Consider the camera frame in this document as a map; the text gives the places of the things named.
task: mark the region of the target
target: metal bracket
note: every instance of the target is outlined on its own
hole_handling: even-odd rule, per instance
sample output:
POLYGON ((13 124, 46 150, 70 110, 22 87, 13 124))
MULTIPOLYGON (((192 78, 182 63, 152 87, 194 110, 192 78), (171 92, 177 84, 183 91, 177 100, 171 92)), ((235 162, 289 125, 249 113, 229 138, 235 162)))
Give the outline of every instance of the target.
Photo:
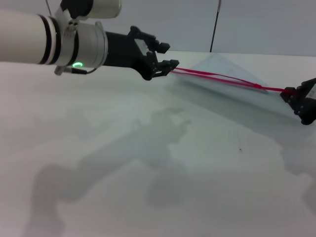
POLYGON ((67 71, 66 66, 73 54, 79 20, 71 18, 69 11, 67 9, 63 11, 61 8, 56 11, 55 17, 60 26, 62 36, 62 48, 57 61, 58 66, 55 69, 55 74, 60 76, 67 71))

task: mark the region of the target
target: red rope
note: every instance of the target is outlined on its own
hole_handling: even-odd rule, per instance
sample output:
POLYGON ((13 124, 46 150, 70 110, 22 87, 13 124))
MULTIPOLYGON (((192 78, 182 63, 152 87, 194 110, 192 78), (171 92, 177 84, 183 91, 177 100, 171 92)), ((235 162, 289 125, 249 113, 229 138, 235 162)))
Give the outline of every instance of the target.
POLYGON ((176 69, 181 70, 181 71, 184 71, 184 72, 187 72, 187 73, 196 73, 196 74, 209 75, 209 76, 222 76, 222 77, 226 77, 226 78, 231 78, 231 79, 239 80, 239 81, 242 81, 242 82, 244 82, 244 83, 248 83, 248 84, 252 84, 252 85, 255 84, 255 83, 249 82, 249 81, 247 81, 247 80, 242 80, 242 79, 239 79, 239 78, 229 77, 229 76, 222 75, 222 74, 217 74, 217 73, 209 73, 209 72, 203 72, 203 71, 196 71, 196 70, 185 69, 185 68, 176 68, 176 69))
POLYGON ((172 73, 181 74, 181 75, 189 75, 189 76, 205 78, 205 79, 210 79, 210 80, 219 81, 219 82, 223 82, 223 83, 227 83, 227 84, 231 84, 231 85, 246 86, 246 87, 255 88, 255 89, 261 89, 261 90, 285 92, 285 93, 289 93, 289 94, 292 94, 292 95, 296 96, 295 92, 290 91, 290 90, 285 90, 285 89, 281 89, 281 88, 274 88, 274 87, 265 87, 265 86, 261 86, 259 84, 255 84, 255 83, 252 83, 252 82, 249 82, 249 81, 245 81, 245 80, 238 79, 238 78, 233 78, 233 77, 228 77, 228 76, 221 75, 221 74, 208 73, 208 72, 202 72, 202 71, 195 71, 195 70, 183 69, 183 68, 181 68, 179 70, 185 71, 185 72, 193 72, 194 74, 193 73, 181 73, 181 72, 175 72, 175 71, 172 71, 172 73), (207 75, 215 75, 215 76, 222 76, 222 77, 237 79, 239 81, 242 81, 243 83, 238 82, 238 81, 232 81, 232 80, 226 80, 226 79, 209 77, 207 75))

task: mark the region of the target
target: black cable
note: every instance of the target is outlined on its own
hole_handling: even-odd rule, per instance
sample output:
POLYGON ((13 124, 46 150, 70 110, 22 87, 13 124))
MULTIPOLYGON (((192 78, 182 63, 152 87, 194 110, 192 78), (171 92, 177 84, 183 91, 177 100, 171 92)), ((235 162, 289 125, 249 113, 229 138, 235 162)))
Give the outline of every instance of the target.
POLYGON ((87 72, 87 74, 91 74, 91 73, 95 72, 96 70, 97 70, 97 68, 91 70, 90 72, 87 72))
POLYGON ((216 14, 216 20, 215 20, 215 26, 214 26, 214 31, 213 31, 212 44, 211 44, 210 52, 212 52, 212 49, 213 49, 213 43, 214 43, 214 38, 215 38, 216 26, 217 26, 217 20, 218 20, 219 11, 221 9, 221 5, 222 5, 222 0, 219 0, 218 1, 218 8, 217 8, 217 14, 216 14))
POLYGON ((46 5, 47 5, 47 8, 48 8, 49 14, 51 15, 51 11, 50 11, 50 7, 49 7, 49 4, 48 4, 48 0, 45 0, 45 1, 46 1, 46 5))

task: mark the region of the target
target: black ring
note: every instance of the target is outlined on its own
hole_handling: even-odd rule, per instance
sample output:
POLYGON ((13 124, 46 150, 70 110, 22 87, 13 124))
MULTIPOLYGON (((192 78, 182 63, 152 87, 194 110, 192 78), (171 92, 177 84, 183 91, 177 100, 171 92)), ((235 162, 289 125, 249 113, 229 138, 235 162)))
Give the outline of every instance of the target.
POLYGON ((77 59, 78 51, 79 51, 79 35, 78 35, 78 31, 77 31, 76 35, 75 35, 73 56, 71 57, 71 60, 69 61, 67 66, 73 65, 73 63, 77 59))
POLYGON ((51 65, 51 64, 55 64, 57 62, 59 56, 60 56, 60 51, 61 51, 61 34, 60 34, 60 27, 59 27, 59 24, 56 21, 56 19, 53 18, 53 17, 49 17, 49 18, 52 20, 52 22, 54 24, 54 27, 55 27, 55 32, 56 32, 56 48, 55 48, 55 53, 54 53, 53 59, 49 63, 51 65))
POLYGON ((45 49, 45 53, 44 53, 42 60, 39 62, 39 64, 44 64, 48 61, 49 53, 51 50, 51 33, 50 33, 49 23, 48 23, 47 19, 45 17, 43 17, 42 15, 39 15, 39 16, 44 23, 45 31, 46 31, 46 49, 45 49))

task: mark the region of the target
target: cable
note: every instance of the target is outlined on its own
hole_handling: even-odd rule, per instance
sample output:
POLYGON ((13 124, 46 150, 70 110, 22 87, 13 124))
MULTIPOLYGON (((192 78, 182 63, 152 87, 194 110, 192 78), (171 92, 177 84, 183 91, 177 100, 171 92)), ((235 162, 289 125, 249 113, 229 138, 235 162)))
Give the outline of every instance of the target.
POLYGON ((49 7, 49 4, 48 4, 48 0, 45 0, 45 1, 46 1, 46 5, 47 5, 47 8, 48 8, 49 14, 51 16, 51 11, 50 11, 50 7, 49 7))
POLYGON ((279 91, 279 92, 289 93, 289 94, 296 96, 296 93, 293 91, 290 91, 290 90, 281 89, 281 88, 274 88, 274 87, 265 87, 265 86, 261 86, 259 84, 255 84, 255 83, 252 83, 252 84, 241 83, 241 82, 237 82, 237 81, 225 80, 225 79, 220 79, 220 78, 213 78, 213 77, 209 77, 209 76, 205 76, 205 75, 198 75, 198 74, 192 74, 192 73, 181 73, 181 72, 175 72, 175 71, 172 71, 172 73, 180 74, 180 75, 189 75, 189 76, 194 76, 194 77, 199 77, 199 78, 205 78, 205 79, 219 81, 219 82, 223 82, 223 83, 227 83, 227 84, 231 84, 231 85, 246 86, 246 87, 250 87, 250 88, 254 88, 254 89, 279 91))
POLYGON ((91 74, 91 73, 95 72, 96 70, 97 70, 97 68, 91 70, 90 72, 87 72, 87 74, 91 74))

